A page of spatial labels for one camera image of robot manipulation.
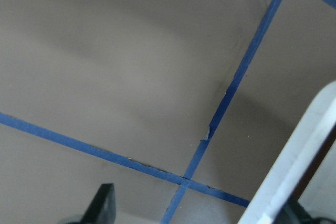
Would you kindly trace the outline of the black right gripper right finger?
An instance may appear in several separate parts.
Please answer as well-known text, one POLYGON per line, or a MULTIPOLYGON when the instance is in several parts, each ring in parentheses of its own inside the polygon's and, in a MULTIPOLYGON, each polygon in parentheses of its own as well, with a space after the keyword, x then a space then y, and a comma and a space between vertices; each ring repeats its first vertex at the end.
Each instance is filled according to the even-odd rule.
POLYGON ((280 223, 313 223, 313 218, 297 200, 289 198, 280 211, 280 223))

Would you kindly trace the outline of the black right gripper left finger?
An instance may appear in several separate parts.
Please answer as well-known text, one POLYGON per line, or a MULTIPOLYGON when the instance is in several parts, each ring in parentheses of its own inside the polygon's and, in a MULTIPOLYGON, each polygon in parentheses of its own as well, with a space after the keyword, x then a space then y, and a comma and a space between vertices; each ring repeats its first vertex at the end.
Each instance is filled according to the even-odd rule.
POLYGON ((80 223, 114 223, 116 220, 116 198, 114 184, 102 184, 80 223))

